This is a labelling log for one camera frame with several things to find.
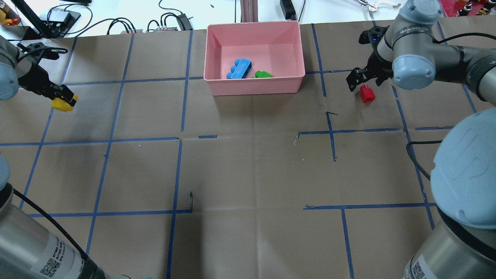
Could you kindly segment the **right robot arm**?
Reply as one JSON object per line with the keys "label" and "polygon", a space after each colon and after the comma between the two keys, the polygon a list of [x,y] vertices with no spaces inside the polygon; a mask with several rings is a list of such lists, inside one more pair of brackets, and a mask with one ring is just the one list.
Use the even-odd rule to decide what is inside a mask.
{"label": "right robot arm", "polygon": [[401,279],[495,278],[495,48],[457,46],[442,34],[438,0],[408,0],[385,27],[358,32],[372,48],[346,77],[360,93],[390,85],[429,177],[418,172],[434,228],[402,268]]}

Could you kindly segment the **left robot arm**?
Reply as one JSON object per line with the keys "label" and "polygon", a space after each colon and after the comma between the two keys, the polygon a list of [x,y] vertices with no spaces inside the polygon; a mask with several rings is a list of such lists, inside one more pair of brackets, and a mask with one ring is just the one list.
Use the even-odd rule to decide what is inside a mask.
{"label": "left robot arm", "polygon": [[51,213],[66,213],[76,236],[86,236],[97,264],[111,276],[167,278],[169,210],[177,138],[159,140],[167,94],[159,81],[132,82],[139,56],[150,56],[143,34],[46,41],[67,49],[46,64],[72,86],[71,113],[51,112],[50,101],[29,91],[1,103],[1,156],[9,182]]}

